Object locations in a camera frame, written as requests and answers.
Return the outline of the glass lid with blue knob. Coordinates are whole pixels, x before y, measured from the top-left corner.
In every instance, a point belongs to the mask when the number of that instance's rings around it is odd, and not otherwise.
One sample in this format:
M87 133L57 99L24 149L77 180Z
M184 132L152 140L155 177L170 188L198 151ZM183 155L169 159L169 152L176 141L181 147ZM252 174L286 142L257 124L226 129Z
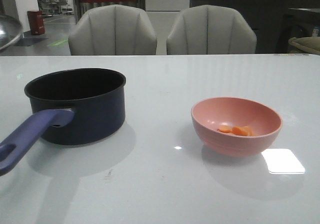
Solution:
M0 15L0 51L17 43L23 36L23 26L14 17Z

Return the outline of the pink bowl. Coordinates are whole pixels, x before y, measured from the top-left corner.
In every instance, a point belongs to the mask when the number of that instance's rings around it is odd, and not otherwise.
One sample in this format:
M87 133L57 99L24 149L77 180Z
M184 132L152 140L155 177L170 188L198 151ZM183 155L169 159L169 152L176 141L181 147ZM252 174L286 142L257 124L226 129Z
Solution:
M258 155L277 138L283 120L270 107L238 97L212 97L191 109L193 127L201 141L212 150L230 157ZM255 136L217 131L222 126L249 126Z

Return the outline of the grey chair left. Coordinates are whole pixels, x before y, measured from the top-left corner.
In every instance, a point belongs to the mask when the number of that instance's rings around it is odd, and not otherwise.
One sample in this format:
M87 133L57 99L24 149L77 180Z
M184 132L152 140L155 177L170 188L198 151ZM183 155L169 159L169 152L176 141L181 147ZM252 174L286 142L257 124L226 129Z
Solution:
M157 43L147 13L119 4L86 11L68 37L72 56L155 55Z

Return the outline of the dark cabinet counter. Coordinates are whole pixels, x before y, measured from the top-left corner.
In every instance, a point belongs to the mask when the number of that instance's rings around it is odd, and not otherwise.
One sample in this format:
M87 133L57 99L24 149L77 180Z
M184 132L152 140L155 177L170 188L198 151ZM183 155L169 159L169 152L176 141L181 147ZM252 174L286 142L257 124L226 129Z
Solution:
M319 8L320 0L190 0L191 7L212 5L239 11L257 36L256 53L287 51L290 8Z

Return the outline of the grey chair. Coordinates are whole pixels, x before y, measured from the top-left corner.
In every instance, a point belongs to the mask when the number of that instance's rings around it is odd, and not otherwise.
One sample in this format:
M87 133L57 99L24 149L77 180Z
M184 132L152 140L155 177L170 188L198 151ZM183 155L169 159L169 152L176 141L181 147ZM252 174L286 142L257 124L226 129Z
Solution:
M257 36L239 11L206 4L177 14L166 39L166 54L254 54L256 45Z
M86 11L68 37L72 56L155 55L157 43L147 13L119 4Z

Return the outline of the orange ham slices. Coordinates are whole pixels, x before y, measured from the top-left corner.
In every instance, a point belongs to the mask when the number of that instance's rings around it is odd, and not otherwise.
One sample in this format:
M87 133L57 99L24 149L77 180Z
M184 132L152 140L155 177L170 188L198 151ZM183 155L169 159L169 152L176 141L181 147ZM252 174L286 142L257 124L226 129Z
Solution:
M225 134L236 135L236 136L255 136L253 130L249 126L229 126L221 125L217 131Z

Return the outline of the white refrigerator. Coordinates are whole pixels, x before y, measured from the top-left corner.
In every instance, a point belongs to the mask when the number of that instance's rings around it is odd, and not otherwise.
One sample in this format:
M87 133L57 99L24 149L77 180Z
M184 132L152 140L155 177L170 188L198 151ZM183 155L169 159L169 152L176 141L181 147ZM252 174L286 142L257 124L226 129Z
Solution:
M145 10L157 36L157 55L167 54L167 37L176 15L190 6L190 0L145 0Z

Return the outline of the red bin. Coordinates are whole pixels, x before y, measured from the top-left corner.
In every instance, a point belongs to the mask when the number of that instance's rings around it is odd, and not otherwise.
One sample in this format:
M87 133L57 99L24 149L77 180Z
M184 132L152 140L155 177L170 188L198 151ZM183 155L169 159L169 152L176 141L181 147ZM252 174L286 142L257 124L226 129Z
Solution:
M42 14L43 12L41 10L27 11L29 27L32 35L45 34L45 25Z

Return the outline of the grey chair right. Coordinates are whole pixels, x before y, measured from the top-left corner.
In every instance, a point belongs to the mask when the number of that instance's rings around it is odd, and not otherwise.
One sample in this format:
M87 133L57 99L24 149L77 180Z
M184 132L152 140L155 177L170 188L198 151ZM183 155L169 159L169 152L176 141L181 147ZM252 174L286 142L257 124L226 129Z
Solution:
M166 39L166 54L254 54L256 45L257 36L239 11L206 4L177 14Z

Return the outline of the dark blue pot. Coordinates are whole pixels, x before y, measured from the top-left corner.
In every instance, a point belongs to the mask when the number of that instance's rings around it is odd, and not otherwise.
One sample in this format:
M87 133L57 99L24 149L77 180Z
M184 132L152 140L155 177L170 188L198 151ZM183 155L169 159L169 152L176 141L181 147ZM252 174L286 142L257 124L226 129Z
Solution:
M10 172L39 138L59 145L104 139L123 125L126 77L115 70L79 68L26 84L32 115L0 144L0 174Z

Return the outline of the beige sofa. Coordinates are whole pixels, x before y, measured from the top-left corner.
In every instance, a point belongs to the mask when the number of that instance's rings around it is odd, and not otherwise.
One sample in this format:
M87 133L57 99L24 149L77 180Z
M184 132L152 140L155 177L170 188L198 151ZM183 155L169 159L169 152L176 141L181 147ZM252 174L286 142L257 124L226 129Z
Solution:
M288 40L288 44L294 48L298 53L320 54L320 37L292 37Z

